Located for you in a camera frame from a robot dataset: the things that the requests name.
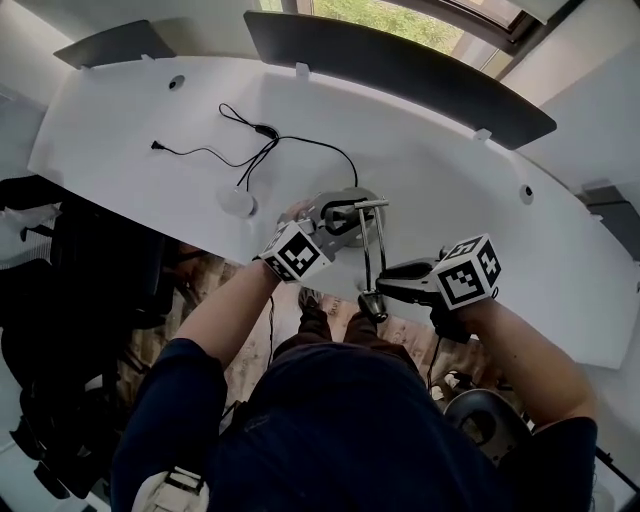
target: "metal clamp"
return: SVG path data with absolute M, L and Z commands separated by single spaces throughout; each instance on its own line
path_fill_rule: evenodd
M 382 218 L 380 208 L 387 206 L 389 201 L 384 197 L 372 201 L 361 201 L 353 206 L 358 211 L 360 217 L 360 229 L 362 231 L 362 248 L 364 250 L 364 266 L 366 272 L 366 289 L 358 297 L 358 306 L 367 317 L 376 324 L 384 322 L 387 317 L 386 308 L 382 294 L 377 290 L 375 280 L 371 276 L 371 257 L 369 252 L 369 237 L 367 236 L 367 218 L 365 212 L 373 210 L 376 228 L 378 230 L 378 240 L 380 241 L 380 266 L 381 271 L 387 268 L 387 257 L 384 252 L 384 238 L 382 236 Z

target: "black chair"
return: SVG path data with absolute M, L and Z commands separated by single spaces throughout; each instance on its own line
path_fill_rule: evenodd
M 56 497 L 84 498 L 109 467 L 126 418 L 116 381 L 133 329 L 164 323 L 173 302 L 179 243 L 39 176 L 0 182 L 0 208 L 61 203 L 50 263 L 0 270 L 2 354 L 20 384 L 22 418 L 11 433 L 39 461 L 34 472 Z M 101 379 L 101 385 L 87 387 Z
M 457 396 L 447 405 L 444 417 L 467 434 L 496 466 L 532 435 L 515 409 L 488 389 L 472 389 Z

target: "patterned rug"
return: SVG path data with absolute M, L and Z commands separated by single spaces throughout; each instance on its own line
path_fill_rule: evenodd
M 183 252 L 194 250 L 184 246 Z M 185 283 L 191 301 L 186 301 L 182 294 L 174 292 L 173 308 L 167 315 L 165 325 L 144 331 L 135 331 L 132 337 L 130 352 L 134 360 L 146 366 L 151 366 L 162 348 L 170 341 L 182 321 L 189 315 L 193 306 L 189 303 L 200 303 L 207 294 L 213 292 L 227 282 L 240 268 L 239 265 L 209 254 L 180 265 L 177 270 L 179 277 Z M 277 346 L 292 336 L 298 328 L 300 310 L 297 305 L 297 285 L 278 286 L 274 293 L 274 345 Z M 334 341 L 341 341 L 351 316 L 358 311 L 354 303 L 343 301 L 336 297 L 325 295 L 321 307 L 327 312 L 329 326 Z M 225 371 L 229 391 L 227 404 L 236 400 L 248 400 L 256 383 L 267 368 L 269 354 L 274 347 L 269 342 L 269 304 L 262 312 L 256 326 L 249 335 L 247 342 L 241 349 L 233 363 Z M 427 379 L 427 372 L 433 359 L 438 337 L 431 327 L 409 322 L 390 316 L 380 325 L 380 338 L 403 345 L 420 371 L 420 375 Z M 491 363 L 491 358 L 484 347 L 477 340 L 470 340 L 462 345 L 443 339 L 438 351 L 437 360 L 432 369 L 434 399 L 441 408 L 460 393 L 461 389 L 451 389 L 451 378 L 445 376 L 451 372 L 461 372 L 470 377 L 474 386 L 497 391 L 506 398 L 518 411 L 522 411 L 522 404 L 504 382 L 502 373 Z M 122 405 L 129 408 L 135 399 L 143 374 L 137 373 L 130 366 L 120 363 L 121 379 L 119 394 Z

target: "cable connector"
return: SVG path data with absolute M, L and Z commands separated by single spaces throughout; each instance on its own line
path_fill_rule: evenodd
M 276 140 L 280 137 L 278 131 L 275 128 L 272 128 L 271 126 L 268 126 L 266 124 L 257 124 L 253 129 L 256 131 L 256 133 L 264 135 L 265 137 L 269 137 L 271 140 Z

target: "green trees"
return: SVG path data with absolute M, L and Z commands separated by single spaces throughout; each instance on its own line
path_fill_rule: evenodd
M 316 16 L 383 30 L 447 55 L 464 33 L 444 21 L 379 0 L 313 0 L 313 9 Z

